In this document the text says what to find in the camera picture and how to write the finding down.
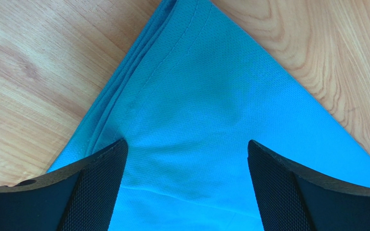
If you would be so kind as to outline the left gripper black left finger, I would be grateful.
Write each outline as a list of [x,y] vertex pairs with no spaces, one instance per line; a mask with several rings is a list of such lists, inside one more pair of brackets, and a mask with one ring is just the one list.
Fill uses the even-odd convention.
[[15,186],[0,186],[0,231],[106,231],[128,144],[102,150]]

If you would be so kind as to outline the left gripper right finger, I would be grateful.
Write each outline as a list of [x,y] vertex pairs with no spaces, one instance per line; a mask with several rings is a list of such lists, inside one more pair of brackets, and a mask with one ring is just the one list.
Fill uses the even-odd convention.
[[248,165],[266,231],[370,231],[370,188],[339,180],[251,140]]

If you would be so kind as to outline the teal blue t-shirt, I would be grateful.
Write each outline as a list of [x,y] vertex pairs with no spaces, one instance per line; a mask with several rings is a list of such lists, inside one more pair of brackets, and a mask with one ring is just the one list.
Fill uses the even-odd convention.
[[160,3],[50,171],[122,138],[111,231],[261,231],[250,140],[370,187],[370,156],[208,0]]

